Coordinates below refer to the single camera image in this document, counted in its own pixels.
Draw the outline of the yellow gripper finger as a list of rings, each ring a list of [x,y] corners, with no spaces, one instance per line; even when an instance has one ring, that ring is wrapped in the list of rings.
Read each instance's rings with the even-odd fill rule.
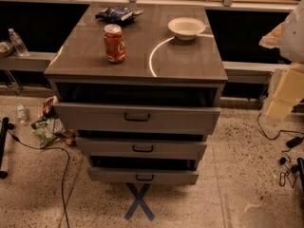
[[[272,122],[285,120],[293,108],[304,99],[304,65],[292,63],[280,72],[264,116]]]

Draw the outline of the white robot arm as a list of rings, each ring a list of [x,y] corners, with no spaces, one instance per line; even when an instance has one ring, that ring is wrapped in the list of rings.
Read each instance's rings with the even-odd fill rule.
[[[281,122],[304,99],[304,8],[298,6],[259,44],[264,48],[278,48],[280,55],[291,65],[280,73],[275,91],[264,109],[268,121]]]

